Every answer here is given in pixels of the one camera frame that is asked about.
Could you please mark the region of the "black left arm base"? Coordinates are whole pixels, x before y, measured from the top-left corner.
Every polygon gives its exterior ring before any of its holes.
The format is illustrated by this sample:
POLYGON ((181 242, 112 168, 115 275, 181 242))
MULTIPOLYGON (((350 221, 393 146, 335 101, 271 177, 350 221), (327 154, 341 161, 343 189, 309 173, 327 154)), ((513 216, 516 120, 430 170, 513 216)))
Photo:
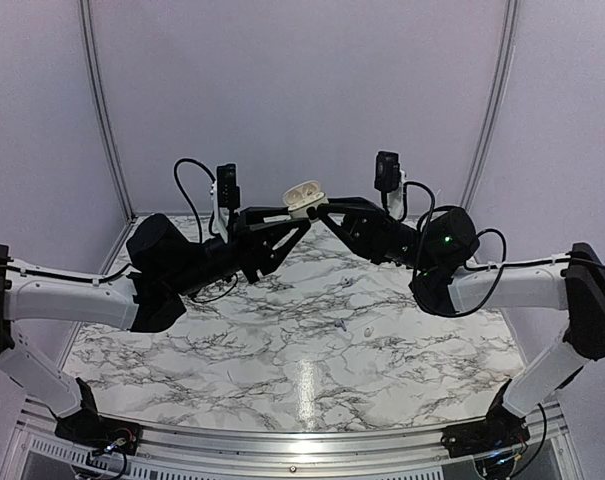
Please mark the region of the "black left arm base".
POLYGON ((76 379, 81 394, 80 410, 68 417, 56 417, 56 437, 70 442, 105 450, 119 439, 119 446, 126 455, 137 452, 142 427, 135 422, 103 416, 98 412, 90 386, 76 379))

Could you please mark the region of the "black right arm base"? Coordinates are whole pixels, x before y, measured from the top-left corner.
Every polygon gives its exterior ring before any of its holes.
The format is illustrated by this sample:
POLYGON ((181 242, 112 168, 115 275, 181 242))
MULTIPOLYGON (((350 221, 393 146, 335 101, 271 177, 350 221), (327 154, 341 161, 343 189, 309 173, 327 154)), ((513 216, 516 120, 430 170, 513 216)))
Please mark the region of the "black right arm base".
POLYGON ((511 447, 530 439, 524 418, 517 417, 503 405, 510 383, 507 381, 498 390, 483 419, 443 429, 440 442, 451 458, 511 447))

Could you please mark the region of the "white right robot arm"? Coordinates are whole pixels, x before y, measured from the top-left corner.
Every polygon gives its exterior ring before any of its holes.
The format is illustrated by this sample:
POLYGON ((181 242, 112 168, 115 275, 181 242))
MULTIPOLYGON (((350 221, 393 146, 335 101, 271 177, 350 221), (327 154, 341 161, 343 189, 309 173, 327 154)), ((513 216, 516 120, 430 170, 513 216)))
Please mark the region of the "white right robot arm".
POLYGON ((587 243, 546 258, 471 264, 487 235, 460 208, 434 208, 414 226, 363 198, 332 199, 318 218, 355 255, 394 263, 412 273, 409 288, 425 313, 459 319, 489 310, 565 312, 558 336, 497 394, 477 430, 488 448, 516 431, 516 419, 569 383, 588 363, 605 358, 605 264, 587 243))

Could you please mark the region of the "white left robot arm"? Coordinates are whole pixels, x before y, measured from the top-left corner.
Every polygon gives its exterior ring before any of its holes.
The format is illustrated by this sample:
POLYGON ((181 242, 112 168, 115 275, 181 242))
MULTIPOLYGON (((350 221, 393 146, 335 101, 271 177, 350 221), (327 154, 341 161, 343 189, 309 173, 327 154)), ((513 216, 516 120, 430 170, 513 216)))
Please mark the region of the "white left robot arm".
POLYGON ((185 314, 183 300, 240 272, 249 283, 274 272, 310 229, 282 208, 240 212, 226 236, 192 242, 164 214, 146 218, 128 239, 129 263, 108 276, 42 267, 10 257, 0 244, 0 371, 40 399, 88 445, 107 438, 108 423, 91 390, 39 351, 22 322, 106 325, 155 334, 185 314))

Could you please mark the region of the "beige earbud charging case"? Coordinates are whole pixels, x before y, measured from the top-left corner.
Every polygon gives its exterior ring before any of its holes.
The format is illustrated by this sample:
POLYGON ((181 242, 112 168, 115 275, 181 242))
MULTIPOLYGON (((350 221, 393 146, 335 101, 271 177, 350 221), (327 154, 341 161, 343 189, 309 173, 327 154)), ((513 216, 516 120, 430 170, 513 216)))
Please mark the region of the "beige earbud charging case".
POLYGON ((317 209, 322 204, 328 204, 327 195, 322 191, 321 184, 309 180, 287 190, 283 202, 291 218, 309 218, 308 210, 317 209))

